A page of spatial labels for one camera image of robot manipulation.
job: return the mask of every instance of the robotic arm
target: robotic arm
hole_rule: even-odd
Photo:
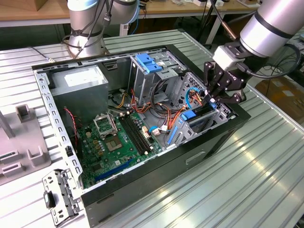
[[[131,23],[139,13],[139,0],[68,0],[67,6],[72,33],[65,44],[74,58],[104,54],[105,27]]]
[[[264,0],[235,42],[219,46],[211,62],[204,65],[207,87],[204,102],[240,103],[246,99],[243,88],[253,73],[244,63],[249,57],[266,58],[304,26],[302,0]],[[232,96],[225,91],[236,91]]]

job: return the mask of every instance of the aluminum work table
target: aluminum work table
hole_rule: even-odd
[[[202,68],[210,53],[178,30],[108,38],[111,53],[174,44]],[[63,45],[38,49],[69,59]],[[0,51],[0,110],[35,109],[52,164],[0,186],[0,227],[52,228],[41,178],[65,163],[30,66],[46,60],[29,48]],[[288,227],[304,214],[304,129],[250,86],[241,106],[252,116],[221,150],[160,189],[113,215],[103,228]],[[64,228],[88,228],[84,214]]]

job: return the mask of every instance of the blue wire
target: blue wire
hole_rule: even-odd
[[[136,20],[136,27],[135,27],[134,31],[131,33],[131,35],[133,35],[134,32],[137,30],[137,26],[138,26],[138,18],[137,18],[137,20]]]
[[[158,128],[158,126],[152,126],[152,127],[150,127],[149,132],[151,133],[151,131],[153,131],[154,129],[157,129],[157,128]]]
[[[190,102],[189,102],[189,99],[188,99],[188,96],[189,96],[189,91],[190,90],[195,90],[196,92],[199,92],[200,90],[196,87],[190,87],[187,92],[186,92],[186,104],[188,105],[189,108],[191,108],[191,105],[190,105]]]

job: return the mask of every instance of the ram slot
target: ram slot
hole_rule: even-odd
[[[148,143],[145,141],[137,127],[134,125],[133,121],[128,116],[121,118],[120,123],[141,156],[144,155],[146,151],[150,151]]]
[[[131,118],[127,118],[127,123],[130,125],[131,128],[134,129],[134,133],[138,136],[138,139],[141,141],[141,144],[144,146],[145,151],[150,151],[150,147],[147,143],[147,141],[145,140],[145,138],[143,137],[143,135],[140,133],[140,131],[137,129],[136,125],[134,124],[134,122],[132,121]]]

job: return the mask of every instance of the motherboard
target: motherboard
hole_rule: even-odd
[[[78,129],[84,188],[162,151],[154,136],[143,131],[146,126],[137,113],[97,120]]]

